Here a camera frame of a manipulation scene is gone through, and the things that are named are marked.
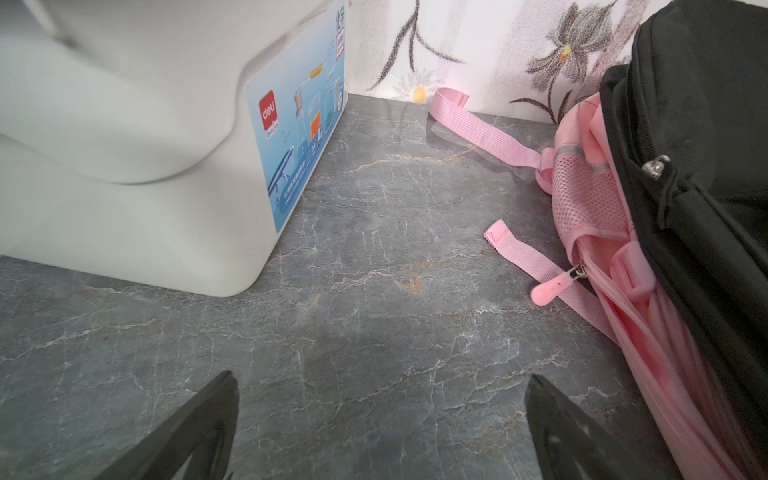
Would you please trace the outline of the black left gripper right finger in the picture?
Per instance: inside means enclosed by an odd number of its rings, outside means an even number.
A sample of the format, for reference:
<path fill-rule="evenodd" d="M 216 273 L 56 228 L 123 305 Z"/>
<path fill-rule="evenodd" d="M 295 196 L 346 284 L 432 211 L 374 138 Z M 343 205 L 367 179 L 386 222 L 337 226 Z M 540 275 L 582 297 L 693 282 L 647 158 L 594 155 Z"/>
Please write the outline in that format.
<path fill-rule="evenodd" d="M 526 420 L 544 479 L 679 479 L 645 407 L 594 417 L 542 375 L 525 393 Z"/>

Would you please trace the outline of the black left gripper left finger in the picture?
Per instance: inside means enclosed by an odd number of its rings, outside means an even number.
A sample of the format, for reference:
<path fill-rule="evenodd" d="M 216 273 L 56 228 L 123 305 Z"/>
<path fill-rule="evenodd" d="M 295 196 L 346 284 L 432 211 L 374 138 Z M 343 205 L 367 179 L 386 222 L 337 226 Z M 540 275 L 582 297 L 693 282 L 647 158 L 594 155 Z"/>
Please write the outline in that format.
<path fill-rule="evenodd" d="M 225 370 L 97 477 L 225 479 L 238 414 L 238 382 Z"/>

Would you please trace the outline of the pink backpack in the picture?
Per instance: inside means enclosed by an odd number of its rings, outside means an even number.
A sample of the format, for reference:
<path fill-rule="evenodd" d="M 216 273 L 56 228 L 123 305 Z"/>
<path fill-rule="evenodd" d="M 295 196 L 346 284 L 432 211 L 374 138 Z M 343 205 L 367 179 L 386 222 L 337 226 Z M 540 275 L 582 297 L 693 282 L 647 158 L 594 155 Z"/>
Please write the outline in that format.
<path fill-rule="evenodd" d="M 531 150 L 439 89 L 433 118 L 513 167 L 528 167 L 552 198 L 569 269 L 517 239 L 503 221 L 485 239 L 537 282 L 531 300 L 560 299 L 617 344 L 687 479 L 763 479 L 767 472 L 713 367 L 650 267 L 609 150 L 601 103 L 590 96 L 560 121 L 554 144 Z"/>

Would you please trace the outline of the black backpack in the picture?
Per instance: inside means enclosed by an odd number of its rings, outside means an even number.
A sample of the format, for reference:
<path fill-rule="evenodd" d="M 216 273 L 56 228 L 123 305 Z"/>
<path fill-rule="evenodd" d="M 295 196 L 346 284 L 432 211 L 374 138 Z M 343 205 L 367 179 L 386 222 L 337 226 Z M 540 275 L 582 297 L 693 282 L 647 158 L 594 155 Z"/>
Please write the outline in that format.
<path fill-rule="evenodd" d="M 767 456 L 767 11 L 673 1 L 600 89 L 641 248 Z"/>

